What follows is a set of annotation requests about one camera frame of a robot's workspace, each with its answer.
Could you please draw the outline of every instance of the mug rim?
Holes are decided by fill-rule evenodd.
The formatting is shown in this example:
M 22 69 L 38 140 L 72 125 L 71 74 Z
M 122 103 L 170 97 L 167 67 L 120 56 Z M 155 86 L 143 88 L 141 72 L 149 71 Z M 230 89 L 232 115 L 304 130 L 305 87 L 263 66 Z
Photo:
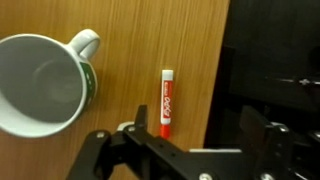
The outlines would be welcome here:
M 54 129 L 52 129 L 51 131 L 47 131 L 46 133 L 42 133 L 42 134 L 34 134 L 34 133 L 19 133 L 19 131 L 15 131 L 15 130 L 9 130 L 5 127 L 3 127 L 2 125 L 0 125 L 0 128 L 10 134 L 13 134 L 15 136 L 19 136 L 19 137 L 25 137 L 25 138 L 41 138 L 41 137 L 47 137 L 53 134 L 56 134 L 60 131 L 62 131 L 63 129 L 67 128 L 72 122 L 74 122 L 79 115 L 81 114 L 84 106 L 85 106 L 85 102 L 86 102 L 86 98 L 87 98 L 87 84 L 86 84 L 86 77 L 85 77 L 85 72 L 83 71 L 83 69 L 81 68 L 80 62 L 82 63 L 86 63 L 89 64 L 91 66 L 90 63 L 85 62 L 81 59 L 81 57 L 71 48 L 68 46 L 68 44 L 64 44 L 62 42 L 59 42 L 55 39 L 52 39 L 50 37 L 44 36 L 44 35 L 40 35 L 40 34 L 32 34 L 32 33 L 23 33 L 23 34 L 16 34 L 16 35 L 12 35 L 9 37 L 5 37 L 4 39 L 0 40 L 0 44 L 1 43 L 5 43 L 6 41 L 9 41 L 11 39 L 16 39 L 16 38 L 21 38 L 21 37 L 33 37 L 33 38 L 39 38 L 39 39 L 45 39 L 47 41 L 50 41 L 51 43 L 54 43 L 55 45 L 59 46 L 59 48 L 61 48 L 64 52 L 68 53 L 68 55 L 70 56 L 70 58 L 73 60 L 74 64 L 77 66 L 78 71 L 80 72 L 80 76 L 81 76 L 81 82 L 82 82 L 82 95 L 81 95 L 81 100 L 80 103 L 78 105 L 77 110 L 73 113 L 73 115 L 63 121 L 63 122 L 59 122 L 59 123 L 48 123 L 48 125 L 50 124 L 55 124 L 58 125 L 57 127 L 55 127 Z

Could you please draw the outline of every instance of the mug handle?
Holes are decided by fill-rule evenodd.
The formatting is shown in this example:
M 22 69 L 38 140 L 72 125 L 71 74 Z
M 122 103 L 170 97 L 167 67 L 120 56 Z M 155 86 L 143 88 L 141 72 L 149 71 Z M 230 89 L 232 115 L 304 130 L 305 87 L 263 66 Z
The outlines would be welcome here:
M 100 37 L 91 29 L 80 31 L 68 44 L 79 56 L 89 60 L 97 51 Z

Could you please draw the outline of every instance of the wooden surface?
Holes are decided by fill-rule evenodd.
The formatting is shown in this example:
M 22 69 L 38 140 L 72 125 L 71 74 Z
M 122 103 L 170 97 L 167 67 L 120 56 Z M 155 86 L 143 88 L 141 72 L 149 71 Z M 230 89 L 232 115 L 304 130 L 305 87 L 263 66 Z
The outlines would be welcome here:
M 159 134 L 160 74 L 175 71 L 170 141 L 182 149 L 203 145 L 228 0 L 2 0 L 0 38 L 38 33 L 67 43 L 84 28 L 102 39 L 92 59 L 99 91 L 64 131 L 22 139 L 0 131 L 1 180 L 65 179 L 85 138 L 115 132 L 149 107 L 149 132 Z M 131 179 L 125 167 L 112 179 Z

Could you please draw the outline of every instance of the white cap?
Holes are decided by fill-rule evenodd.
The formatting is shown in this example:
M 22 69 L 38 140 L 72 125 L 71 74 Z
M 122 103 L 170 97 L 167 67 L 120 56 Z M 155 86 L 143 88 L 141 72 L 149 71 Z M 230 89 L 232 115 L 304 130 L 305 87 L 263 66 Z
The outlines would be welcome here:
M 173 80 L 173 70 L 162 70 L 162 80 Z

